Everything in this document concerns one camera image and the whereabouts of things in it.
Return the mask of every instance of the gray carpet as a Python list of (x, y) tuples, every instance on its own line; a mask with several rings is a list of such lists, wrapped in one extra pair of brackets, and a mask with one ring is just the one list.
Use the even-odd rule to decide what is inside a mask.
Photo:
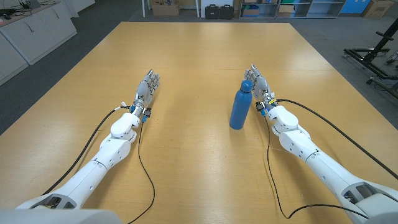
[[(395, 128), (398, 129), (398, 100), (387, 91), (366, 81), (373, 75), (352, 58), (345, 58), (344, 48), (373, 48), (381, 40), (376, 31), (385, 32), (398, 17), (398, 4), (395, 4), (381, 19), (362, 17), (339, 17), (336, 19), (232, 19), (206, 20), (197, 18), (196, 10), (180, 10), (179, 16), (153, 16), (147, 10), (142, 17), (142, 8), (128, 21), (150, 22), (288, 22), (290, 23), (325, 59), (329, 61)], [(377, 57), (373, 62), (382, 66), (386, 59), (398, 50), (397, 40), (390, 41), (386, 47), (391, 51), (383, 57)], [(382, 69), (398, 75), (398, 62), (384, 64)], [(395, 82), (385, 80), (392, 85)]]
[(0, 97), (0, 134), (140, 7), (140, 1), (96, 0), (72, 18), (77, 35), (0, 86), (0, 96), (7, 96)]
[[(40, 97), (53, 87), (90, 50), (122, 21), (161, 22), (289, 22), (309, 41), (372, 105), (398, 129), (398, 100), (385, 91), (368, 86), (372, 74), (351, 58), (343, 58), (344, 48), (374, 47), (398, 16), (398, 4), (382, 19), (340, 17), (337, 19), (259, 20), (233, 19), (208, 21), (196, 17), (195, 10), (181, 10), (178, 17), (154, 17), (148, 12), (142, 17), (141, 2), (132, 0), (96, 0), (96, 3), (72, 19), (78, 34), (48, 54), (35, 65), (0, 86), (0, 134), (21, 117)], [(398, 49), (398, 40), (387, 47)], [(382, 65), (387, 57), (377, 59)], [(398, 72), (393, 66), (383, 69)]]

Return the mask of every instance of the equipment stand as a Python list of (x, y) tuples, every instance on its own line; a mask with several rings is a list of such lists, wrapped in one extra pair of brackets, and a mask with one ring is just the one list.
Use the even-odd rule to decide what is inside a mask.
[[(398, 76), (396, 75), (389, 75), (385, 71), (381, 70), (378, 66), (374, 65), (372, 63), (373, 59), (377, 56), (377, 53), (383, 52), (384, 54), (390, 51), (390, 49), (383, 49), (385, 44), (389, 40), (394, 40), (392, 36), (398, 31), (398, 19), (395, 20), (394, 23), (388, 28), (388, 30), (382, 34), (380, 32), (376, 32), (376, 34), (380, 35), (383, 37), (383, 39), (380, 40), (380, 42), (376, 45), (374, 49), (344, 49), (344, 52), (346, 55), (349, 55), (353, 57), (355, 60), (357, 60), (359, 63), (361, 63), (363, 66), (368, 68), (370, 71), (375, 73), (377, 77), (381, 79), (388, 79), (388, 80), (398, 80)], [(358, 52), (368, 52), (365, 57), (361, 56)], [(391, 93), (394, 97), (398, 98), (398, 82), (392, 86), (388, 87), (387, 85), (381, 83), (379, 80), (375, 79), (374, 77), (371, 77), (366, 83), (371, 84), (372, 82), (376, 83), (379, 85), (381, 88), (387, 90), (389, 93)]]

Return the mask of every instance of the robotic arm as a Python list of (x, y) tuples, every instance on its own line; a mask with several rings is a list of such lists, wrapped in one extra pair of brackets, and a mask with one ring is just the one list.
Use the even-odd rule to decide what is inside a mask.
[(253, 82), (252, 91), (259, 101), (256, 103), (257, 109), (270, 121), (274, 121), (272, 132), (279, 136), (282, 147), (303, 160), (342, 207), (369, 217), (368, 220), (345, 211), (353, 223), (397, 223), (398, 191), (356, 177), (325, 154), (311, 141), (309, 133), (299, 125), (297, 117), (278, 105), (266, 79), (253, 64), (251, 70), (246, 70), (244, 77)]
[(137, 137), (133, 129), (140, 125), (141, 115), (144, 115), (143, 122), (146, 116), (150, 116), (148, 105), (160, 85), (159, 79), (158, 74), (154, 75), (153, 70), (149, 71), (138, 86), (136, 99), (129, 107), (129, 112), (124, 113), (111, 126), (111, 133), (102, 141), (98, 153), (65, 185), (53, 192), (24, 202), (17, 209), (81, 208), (105, 174), (129, 154), (130, 145)]

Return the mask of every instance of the black case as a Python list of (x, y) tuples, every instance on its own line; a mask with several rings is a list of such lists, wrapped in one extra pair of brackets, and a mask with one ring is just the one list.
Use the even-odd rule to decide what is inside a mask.
[(220, 7), (220, 19), (232, 19), (234, 17), (234, 7), (224, 5)]
[(205, 17), (206, 19), (218, 19), (218, 15), (220, 14), (220, 8), (215, 4), (211, 4), (206, 6), (205, 8)]

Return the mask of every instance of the storage shelf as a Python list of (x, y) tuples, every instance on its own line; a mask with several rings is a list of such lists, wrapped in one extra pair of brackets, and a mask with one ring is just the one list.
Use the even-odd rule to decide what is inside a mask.
[(255, 5), (276, 4), (276, 5), (278, 5), (278, 3), (243, 3), (243, 4), (255, 4)]
[(343, 2), (314, 2), (314, 4), (344, 4)]
[(290, 18), (305, 18), (307, 13), (282, 13), (278, 12), (276, 18), (278, 19), (290, 19)]
[(329, 13), (308, 13), (307, 18), (336, 18), (336, 15)]
[(285, 4), (311, 4), (310, 2), (293, 2), (293, 3), (281, 3), (281, 5), (285, 5)]
[[(244, 3), (241, 0), (240, 19), (302, 19), (302, 18), (336, 18), (340, 14), (346, 0), (272, 0), (276, 3), (262, 3), (263, 0), (256, 0), (258, 3)], [(260, 15), (256, 17), (244, 17), (243, 8), (245, 5), (258, 5)], [(294, 6), (293, 13), (279, 13), (279, 6)]]
[(314, 4), (344, 4), (342, 0), (313, 0)]
[(275, 18), (275, 14), (259, 14), (256, 17), (251, 17), (251, 16), (241, 16), (241, 19), (273, 19)]
[(292, 3), (286, 3), (286, 2), (281, 2), (280, 3), (281, 5), (284, 5), (284, 4), (311, 4), (311, 1), (308, 1), (308, 0), (295, 0), (294, 2), (292, 2)]

